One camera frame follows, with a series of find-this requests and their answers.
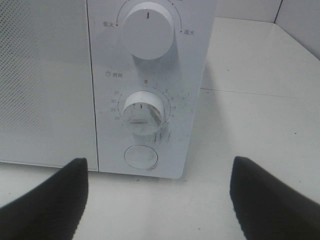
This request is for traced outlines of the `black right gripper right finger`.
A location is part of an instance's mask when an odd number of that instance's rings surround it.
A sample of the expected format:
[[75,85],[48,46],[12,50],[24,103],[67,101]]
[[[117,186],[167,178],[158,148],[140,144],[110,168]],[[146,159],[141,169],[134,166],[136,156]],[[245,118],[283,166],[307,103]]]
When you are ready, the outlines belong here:
[[229,194],[247,240],[320,238],[320,205],[247,157],[234,158]]

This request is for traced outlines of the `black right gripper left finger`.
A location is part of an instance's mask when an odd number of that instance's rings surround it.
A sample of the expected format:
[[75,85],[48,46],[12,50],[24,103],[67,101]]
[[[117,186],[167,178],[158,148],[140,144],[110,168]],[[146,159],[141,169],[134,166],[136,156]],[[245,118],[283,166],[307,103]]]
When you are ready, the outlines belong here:
[[88,163],[76,158],[0,208],[2,240],[71,240],[88,200]]

